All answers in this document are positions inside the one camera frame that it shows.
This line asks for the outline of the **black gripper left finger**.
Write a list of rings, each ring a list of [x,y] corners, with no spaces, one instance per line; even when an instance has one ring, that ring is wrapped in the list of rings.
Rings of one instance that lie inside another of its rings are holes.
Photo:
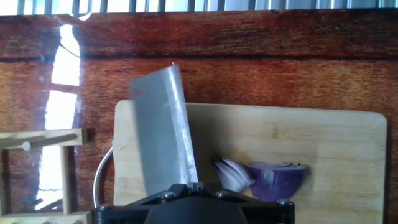
[[[172,202],[177,199],[188,197],[195,183],[173,184],[169,189],[150,195],[136,202],[123,206],[102,204],[95,209],[94,223],[111,224],[132,221],[133,223],[144,223],[152,208]]]

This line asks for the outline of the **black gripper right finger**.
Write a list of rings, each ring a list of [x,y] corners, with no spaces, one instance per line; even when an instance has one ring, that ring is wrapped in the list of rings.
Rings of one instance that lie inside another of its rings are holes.
[[[198,209],[205,223],[295,223],[295,204],[287,199],[263,202],[202,182],[197,183],[197,195],[207,199]]]

